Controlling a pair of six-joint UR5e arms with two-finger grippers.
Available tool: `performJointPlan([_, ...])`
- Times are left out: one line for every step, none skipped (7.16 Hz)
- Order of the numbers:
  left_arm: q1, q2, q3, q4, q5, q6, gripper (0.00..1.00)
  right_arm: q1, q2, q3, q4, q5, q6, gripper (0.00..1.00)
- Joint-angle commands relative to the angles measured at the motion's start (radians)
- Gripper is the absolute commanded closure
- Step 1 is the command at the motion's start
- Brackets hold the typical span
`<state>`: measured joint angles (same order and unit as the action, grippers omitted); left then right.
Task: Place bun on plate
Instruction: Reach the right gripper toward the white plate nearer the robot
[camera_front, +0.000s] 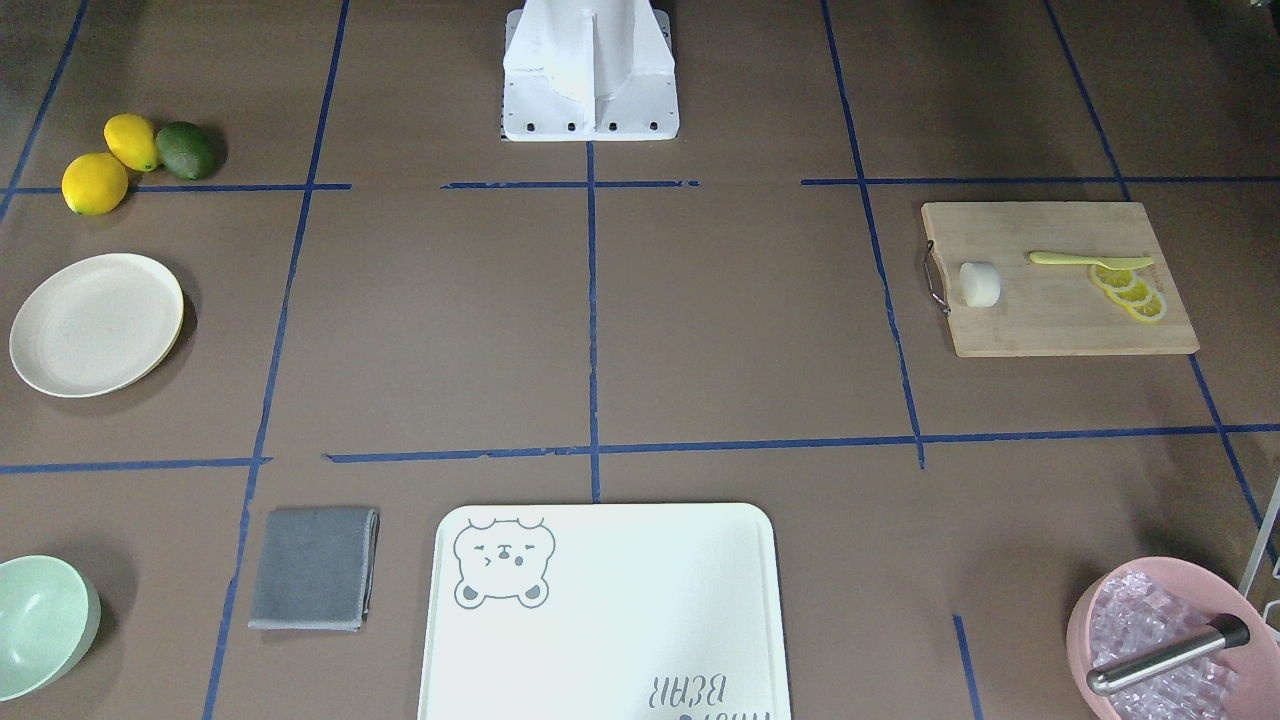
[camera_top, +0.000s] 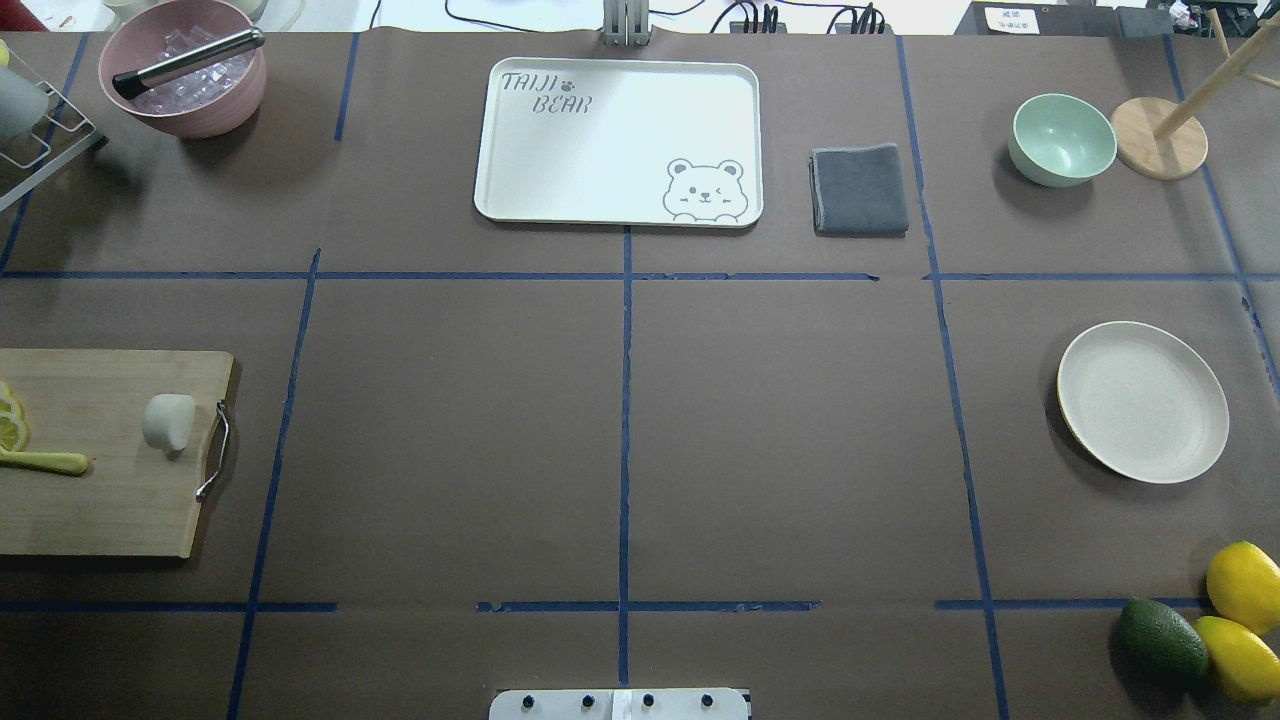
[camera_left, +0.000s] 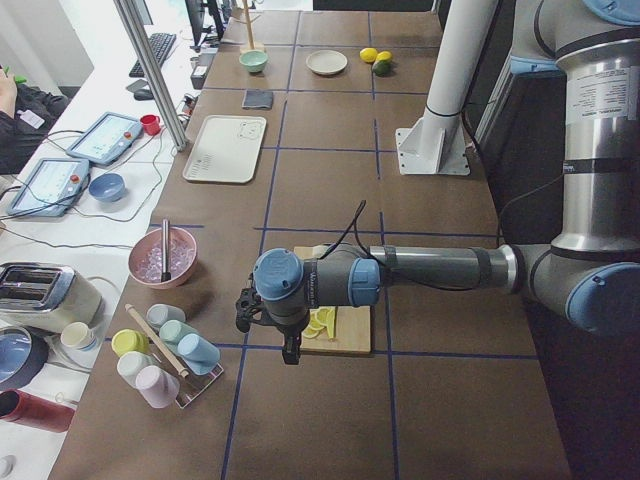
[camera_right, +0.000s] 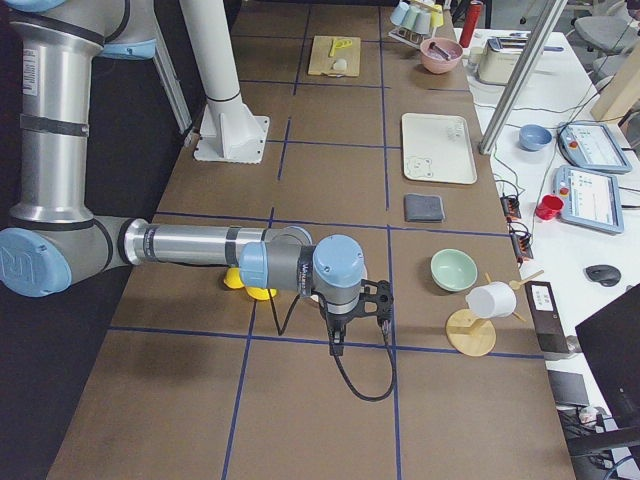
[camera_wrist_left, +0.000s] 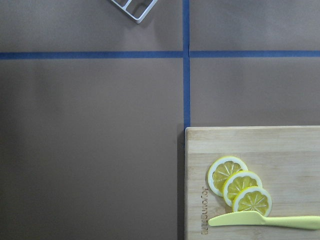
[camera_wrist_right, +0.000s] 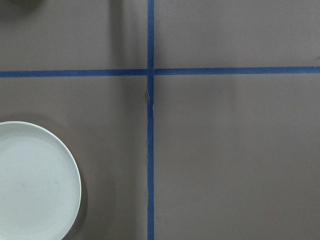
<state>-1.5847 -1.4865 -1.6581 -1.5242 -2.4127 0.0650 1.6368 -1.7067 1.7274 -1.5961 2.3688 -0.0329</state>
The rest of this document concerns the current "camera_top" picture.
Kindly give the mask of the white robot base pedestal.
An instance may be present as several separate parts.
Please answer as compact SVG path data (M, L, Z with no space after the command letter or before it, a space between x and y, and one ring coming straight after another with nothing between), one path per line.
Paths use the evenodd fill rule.
M502 691L489 719L751 719L748 691L728 687Z

